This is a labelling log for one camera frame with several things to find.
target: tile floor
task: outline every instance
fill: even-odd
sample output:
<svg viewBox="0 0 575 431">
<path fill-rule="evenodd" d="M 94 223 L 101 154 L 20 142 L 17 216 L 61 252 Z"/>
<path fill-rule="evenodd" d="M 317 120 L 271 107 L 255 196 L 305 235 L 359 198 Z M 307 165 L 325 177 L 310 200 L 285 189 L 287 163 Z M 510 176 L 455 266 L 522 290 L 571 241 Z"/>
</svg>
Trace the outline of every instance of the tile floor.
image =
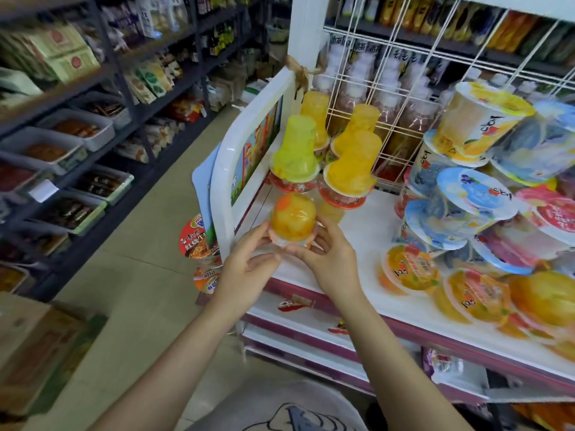
<svg viewBox="0 0 575 431">
<path fill-rule="evenodd" d="M 31 420 L 25 431 L 85 430 L 197 314 L 194 263 L 179 253 L 177 241 L 186 221 L 199 212 L 191 172 L 237 113 L 228 107 L 217 117 L 57 296 L 103 312 L 109 321 L 54 407 Z M 237 338 L 226 338 L 176 431 L 253 376 L 299 377 L 244 357 Z"/>
</svg>

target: white wire grid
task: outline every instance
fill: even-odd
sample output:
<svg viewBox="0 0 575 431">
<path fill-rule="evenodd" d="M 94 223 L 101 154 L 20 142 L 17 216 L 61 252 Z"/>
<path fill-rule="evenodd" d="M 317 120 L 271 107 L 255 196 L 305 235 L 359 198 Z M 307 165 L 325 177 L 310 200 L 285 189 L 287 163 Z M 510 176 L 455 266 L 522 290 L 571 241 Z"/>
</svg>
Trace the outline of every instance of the white wire grid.
<svg viewBox="0 0 575 431">
<path fill-rule="evenodd" d="M 331 101 L 330 101 L 330 106 L 329 106 L 329 111 L 328 111 L 328 120 L 327 120 L 328 125 L 332 122 L 333 117 L 336 117 L 336 119 L 337 118 L 343 118 L 343 119 L 349 120 L 349 118 L 351 116 L 351 114 L 343 112 L 343 111 L 335 108 L 335 103 L 338 99 L 339 94 L 341 93 L 341 90 L 342 90 L 341 86 L 343 86 L 344 83 L 351 83 L 351 84 L 358 84 L 358 85 L 367 86 L 368 87 L 367 104 L 370 104 L 372 102 L 374 95 L 377 91 L 384 91 L 385 90 L 381 87 L 381 85 L 378 84 L 378 81 L 379 81 L 379 77 L 381 76 L 381 73 L 384 71 L 386 63 L 388 62 L 388 60 L 392 54 L 392 49 L 394 49 L 394 50 L 395 49 L 408 50 L 408 51 L 412 51 L 413 53 L 417 53 L 417 54 L 422 55 L 421 59 L 423 59 L 423 57 L 425 57 L 424 62 L 423 62 L 425 67 L 427 67 L 427 65 L 428 65 L 428 63 L 432 57 L 437 57 L 437 58 L 447 60 L 447 61 L 453 61 L 453 62 L 457 62 L 457 63 L 466 64 L 466 65 L 468 65 L 468 69 L 473 66 L 473 67 L 481 69 L 482 71 L 489 71 L 492 73 L 498 73 L 499 72 L 499 73 L 505 74 L 509 77 L 507 84 L 511 84 L 515 79 L 521 79 L 521 80 L 531 80 L 531 81 L 535 81 L 538 84 L 544 84 L 547 86 L 551 86 L 550 95 L 553 95 L 553 96 L 556 95 L 557 93 L 559 93 L 562 89 L 568 89 L 569 91 L 575 92 L 575 81 L 574 81 L 575 67 L 573 67 L 570 71 L 568 71 L 563 77 L 560 77 L 557 75 L 552 75 L 549 73 L 536 72 L 536 71 L 526 69 L 526 66 L 528 65 L 529 61 L 535 55 L 537 50 L 545 43 L 545 40 L 553 32 L 553 30 L 559 25 L 560 21 L 557 20 L 553 23 L 553 25 L 550 27 L 550 29 L 548 29 L 548 31 L 539 40 L 537 45 L 535 45 L 535 47 L 528 53 L 528 55 L 526 57 L 523 58 L 523 60 L 520 63 L 516 64 L 515 66 L 514 65 L 503 65 L 500 63 L 495 63 L 495 62 L 492 62 L 489 60 L 485 60 L 482 58 L 482 56 L 485 55 L 485 49 L 486 49 L 489 41 L 491 40 L 492 36 L 496 34 L 497 28 L 502 24 L 503 20 L 505 19 L 507 14 L 510 12 L 509 9 L 506 9 L 503 11 L 501 16 L 499 17 L 499 20 L 496 22 L 495 26 L 491 30 L 490 34 L 486 37 L 484 43 L 481 46 L 477 47 L 477 53 L 474 56 L 468 56 L 468 55 L 461 55 L 461 54 L 455 53 L 454 51 L 442 49 L 442 45 L 441 45 L 443 34 L 445 33 L 446 29 L 449 27 L 451 19 L 456 14 L 461 0 L 454 0 L 454 3 L 453 3 L 453 5 L 451 5 L 450 12 L 449 12 L 448 16 L 446 17 L 446 20 L 444 21 L 441 30 L 440 30 L 438 36 L 435 38 L 435 40 L 434 40 L 434 42 L 430 48 L 427 46 L 424 46 L 424 45 L 420 45 L 418 43 L 407 43 L 405 41 L 403 41 L 403 42 L 399 41 L 397 39 L 398 33 L 399 33 L 401 25 L 403 23 L 403 19 L 404 19 L 406 12 L 407 12 L 407 8 L 409 6 L 410 1 L 411 0 L 403 0 L 401 6 L 396 7 L 396 8 L 400 8 L 400 14 L 399 14 L 399 18 L 398 18 L 397 22 L 395 23 L 395 25 L 393 26 L 393 28 L 391 30 L 391 33 L 389 34 L 389 36 L 382 36 L 380 38 L 377 38 L 377 37 L 372 37 L 370 35 L 358 33 L 358 25 L 360 24 L 361 21 L 364 21 L 364 20 L 362 19 L 362 14 L 356 14 L 356 12 L 360 12 L 363 10 L 363 6 L 366 5 L 365 4 L 366 0 L 355 0 L 354 5 L 353 5 L 353 9 L 351 12 L 350 20 L 349 20 L 349 25 L 348 25 L 347 29 L 342 29 L 342 28 L 338 28 L 338 27 L 331 27 L 331 26 L 324 26 L 323 27 L 324 31 L 327 31 L 332 35 L 342 37 L 343 45 L 345 47 L 345 51 L 343 52 L 343 55 L 341 57 L 340 64 L 339 64 L 340 71 L 337 72 L 335 77 L 327 76 L 327 77 L 330 77 L 332 79 L 335 79 L 334 86 L 332 87 L 332 91 L 331 91 Z M 340 4 L 340 6 L 338 6 L 338 17 L 339 17 L 340 12 L 341 12 L 341 0 L 340 0 L 339 4 Z M 368 43 L 381 45 L 381 49 L 379 51 L 380 51 L 380 53 L 382 53 L 382 57 L 381 57 L 381 60 L 378 64 L 378 66 L 375 67 L 375 69 L 374 69 L 375 74 L 374 74 L 372 79 L 367 80 L 363 83 L 358 83 L 351 76 L 346 75 L 343 72 L 345 69 L 346 63 L 349 60 L 350 54 L 352 52 L 352 49 L 354 47 L 354 43 L 356 40 L 363 40 L 363 41 L 366 41 Z M 416 78 L 413 81 L 414 85 L 417 84 L 418 79 L 419 78 Z M 392 124 L 386 124 L 386 123 L 381 123 L 381 122 L 378 122 L 378 124 L 377 124 L 377 128 L 379 129 L 378 131 L 384 132 L 384 136 L 382 137 L 383 146 L 379 152 L 379 156 L 376 159 L 376 162 L 374 163 L 372 170 L 375 171 L 376 165 L 378 163 L 381 163 L 382 159 L 385 161 L 388 161 L 388 163 L 393 163 L 393 164 L 397 164 L 397 165 L 401 166 L 401 173 L 399 173 L 399 175 L 397 175 L 397 177 L 395 179 L 392 180 L 392 179 L 377 178 L 376 186 L 378 186 L 379 188 L 385 189 L 385 190 L 392 191 L 392 192 L 399 192 L 401 185 L 403 183 L 403 173 L 408 166 L 413 164 L 413 160 L 416 157 L 417 151 L 419 150 L 419 146 L 421 145 L 421 142 L 422 142 L 421 139 L 423 136 L 420 132 L 413 131 L 413 130 L 402 128 L 402 127 L 398 126 L 398 122 L 400 120 L 400 117 L 401 117 L 406 105 L 408 104 L 409 99 L 419 100 L 419 98 L 412 96 L 413 90 L 414 90 L 414 87 L 411 90 L 406 90 L 406 89 L 400 88 L 398 90 L 397 94 L 405 97 L 405 99 L 400 100 L 401 104 L 399 105 L 399 110 L 397 112 L 397 116 L 395 117 L 395 120 L 393 121 Z M 430 101 L 437 100 L 437 97 L 438 97 L 438 94 L 436 93 L 436 91 L 434 91 L 434 95 L 432 95 Z M 408 159 L 399 159 L 397 157 L 393 157 L 389 154 L 384 153 L 384 150 L 386 149 L 386 145 L 388 144 L 393 133 L 401 133 L 405 136 L 411 136 L 414 138 L 414 141 L 418 142 L 417 148 L 414 150 L 413 154 Z"/>
</svg>

